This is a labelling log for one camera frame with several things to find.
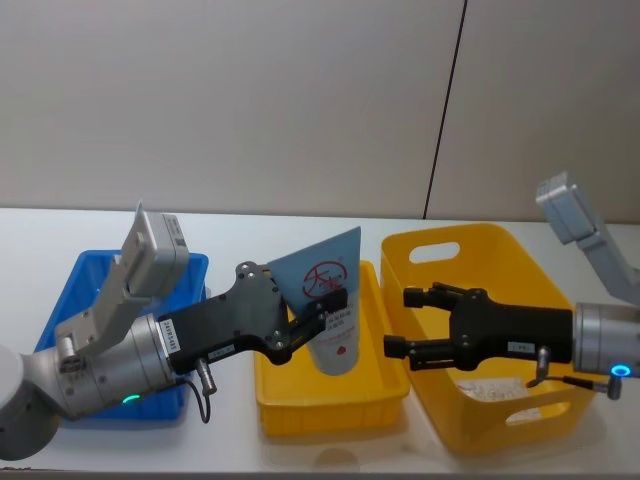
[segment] yellow basket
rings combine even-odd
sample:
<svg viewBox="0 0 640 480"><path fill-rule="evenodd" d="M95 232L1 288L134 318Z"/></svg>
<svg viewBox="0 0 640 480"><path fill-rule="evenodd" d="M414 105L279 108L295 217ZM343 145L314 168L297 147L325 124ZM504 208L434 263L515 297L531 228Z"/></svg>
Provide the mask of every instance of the yellow basket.
<svg viewBox="0 0 640 480"><path fill-rule="evenodd" d="M453 258L425 263L410 260L411 252L418 247L447 243L459 246ZM434 282L484 288L491 299L501 303L571 308L515 238L490 224L409 232L383 241L382 292L394 334L407 339L449 337L449 312L403 306L405 287L428 288ZM474 372L456 369L411 372L408 360L405 367L443 443L459 454L490 453L566 434L574 429L594 395L554 381L525 390L524 384L535 376L535 365L525 360L490 359ZM553 364L550 375L572 373L569 365ZM602 380L599 376L580 376ZM470 382L495 384L489 379L515 381L522 385L519 394L527 396L482 401L478 396L472 398L463 393L459 386ZM520 417L511 417L516 413Z"/></svg>
<svg viewBox="0 0 640 480"><path fill-rule="evenodd" d="M360 262L360 354L349 373L319 372L307 347L281 366L256 354L256 399L270 436L386 427L398 419L409 380L400 362L384 357L382 339L391 333L375 270Z"/></svg>

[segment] blue led light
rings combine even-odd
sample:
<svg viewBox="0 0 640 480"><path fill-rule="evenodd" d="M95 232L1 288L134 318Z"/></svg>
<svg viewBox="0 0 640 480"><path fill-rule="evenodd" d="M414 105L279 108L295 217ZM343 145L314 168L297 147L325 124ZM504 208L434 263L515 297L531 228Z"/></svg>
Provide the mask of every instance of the blue led light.
<svg viewBox="0 0 640 480"><path fill-rule="evenodd" d="M631 369L626 365L619 363L618 365L611 367L611 374L616 377L628 377L631 375Z"/></svg>

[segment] red logo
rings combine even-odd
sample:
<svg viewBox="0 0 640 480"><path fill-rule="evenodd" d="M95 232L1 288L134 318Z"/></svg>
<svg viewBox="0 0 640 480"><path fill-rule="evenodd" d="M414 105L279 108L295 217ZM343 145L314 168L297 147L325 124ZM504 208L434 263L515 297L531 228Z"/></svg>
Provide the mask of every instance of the red logo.
<svg viewBox="0 0 640 480"><path fill-rule="evenodd" d="M342 288L347 269L340 262L326 261L312 267L304 277L302 292L309 298L320 298Z"/></svg>

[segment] blue plastic bin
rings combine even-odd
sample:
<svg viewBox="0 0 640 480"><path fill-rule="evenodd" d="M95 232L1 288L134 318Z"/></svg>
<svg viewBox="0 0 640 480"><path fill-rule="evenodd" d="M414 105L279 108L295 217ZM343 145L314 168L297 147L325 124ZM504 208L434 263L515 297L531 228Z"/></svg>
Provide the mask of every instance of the blue plastic bin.
<svg viewBox="0 0 640 480"><path fill-rule="evenodd" d="M57 324L93 304L109 273L111 258L119 253L120 250L89 250L80 254L40 336L35 348L36 352L55 345ZM206 298L204 277L208 265L209 259L205 255L191 253L187 270L173 292L163 302L144 309L140 315L150 312L162 315L204 300ZM140 401L111 407L91 418L176 420L182 413L187 394L186 386L181 385L149 394Z"/></svg>

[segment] cable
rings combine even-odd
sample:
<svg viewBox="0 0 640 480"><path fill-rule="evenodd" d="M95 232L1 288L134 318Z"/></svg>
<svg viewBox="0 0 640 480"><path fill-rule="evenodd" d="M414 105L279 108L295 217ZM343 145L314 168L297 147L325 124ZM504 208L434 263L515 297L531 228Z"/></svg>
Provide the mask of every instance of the cable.
<svg viewBox="0 0 640 480"><path fill-rule="evenodd" d="M211 419L211 401L209 400L209 396L204 395L205 407L203 407L202 399L200 398L200 392L198 392L198 389L196 388L196 386L193 384L191 380L187 378L183 378L183 379L180 379L180 381L178 381L177 384L178 385L186 384L191 387L191 390L193 390L193 393L196 396L196 400L198 401L198 409L200 410L200 418L202 419L202 423L209 423L209 420Z"/></svg>

